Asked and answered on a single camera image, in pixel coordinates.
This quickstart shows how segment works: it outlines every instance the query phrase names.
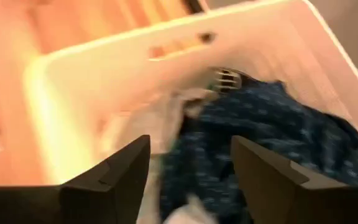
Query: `laundry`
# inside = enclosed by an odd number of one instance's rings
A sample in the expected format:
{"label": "laundry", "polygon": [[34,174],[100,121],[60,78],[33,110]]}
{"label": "laundry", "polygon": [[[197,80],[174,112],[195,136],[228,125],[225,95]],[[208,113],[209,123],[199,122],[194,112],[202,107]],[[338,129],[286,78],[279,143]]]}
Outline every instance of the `laundry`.
{"label": "laundry", "polygon": [[260,82],[243,74],[241,80],[239,90],[221,93],[196,118],[185,118],[175,147],[163,160],[162,222],[187,204],[189,194],[198,196],[221,224],[244,221],[246,199],[229,151],[233,135],[358,186],[358,131],[352,125],[297,102],[282,82]]}

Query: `fabric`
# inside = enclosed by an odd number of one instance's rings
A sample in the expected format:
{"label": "fabric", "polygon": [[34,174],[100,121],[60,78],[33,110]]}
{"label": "fabric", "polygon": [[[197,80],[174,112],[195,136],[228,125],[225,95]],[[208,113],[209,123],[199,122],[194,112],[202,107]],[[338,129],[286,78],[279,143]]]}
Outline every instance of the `fabric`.
{"label": "fabric", "polygon": [[177,144],[163,160],[162,222],[187,204],[189,194],[198,196],[219,223],[244,221],[246,201],[229,154],[233,135],[328,177],[358,185],[356,129],[337,116],[295,101],[282,82],[242,79],[241,89],[222,94],[196,119],[185,119]]}

